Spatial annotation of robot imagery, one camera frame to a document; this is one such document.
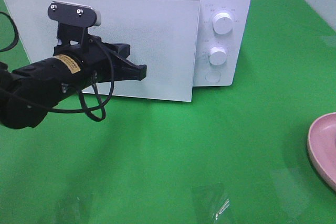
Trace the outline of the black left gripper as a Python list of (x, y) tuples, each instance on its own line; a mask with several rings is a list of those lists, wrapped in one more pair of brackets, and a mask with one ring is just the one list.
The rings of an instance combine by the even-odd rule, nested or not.
[(141, 81), (146, 77), (146, 65), (135, 65), (127, 60), (129, 44), (105, 43), (89, 34), (89, 27), (101, 25), (97, 10), (87, 5), (52, 1), (48, 16), (59, 23), (60, 45), (54, 47), (51, 58), (53, 87), (86, 88), (95, 83)]

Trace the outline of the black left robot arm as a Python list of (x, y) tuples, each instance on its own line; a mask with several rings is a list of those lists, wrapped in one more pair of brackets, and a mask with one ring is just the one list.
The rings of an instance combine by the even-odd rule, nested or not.
[(97, 106), (88, 107), (85, 88), (146, 77), (146, 65), (128, 60), (129, 44), (105, 43), (89, 34), (90, 27), (100, 24), (92, 7), (53, 1), (48, 16), (58, 23), (53, 56), (12, 71), (1, 63), (1, 125), (10, 129), (36, 127), (48, 112), (66, 113), (58, 103), (72, 94), (79, 97), (77, 112), (100, 122), (106, 117), (107, 100), (97, 97)]

